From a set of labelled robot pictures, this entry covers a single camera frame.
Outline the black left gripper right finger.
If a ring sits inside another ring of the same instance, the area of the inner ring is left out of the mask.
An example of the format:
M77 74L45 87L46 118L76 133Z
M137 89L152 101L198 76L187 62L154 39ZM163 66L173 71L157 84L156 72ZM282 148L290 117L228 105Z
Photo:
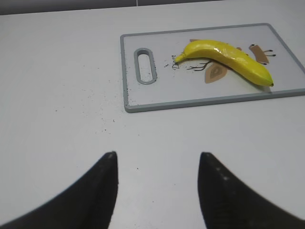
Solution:
M198 196L208 229L303 229L305 221L248 187L212 153L203 152Z

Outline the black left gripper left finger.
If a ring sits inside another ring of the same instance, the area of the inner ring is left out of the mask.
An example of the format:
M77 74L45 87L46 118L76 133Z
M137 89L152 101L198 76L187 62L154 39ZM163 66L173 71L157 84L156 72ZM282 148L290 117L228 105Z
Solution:
M104 154L65 191L2 229L107 229L118 193L116 152Z

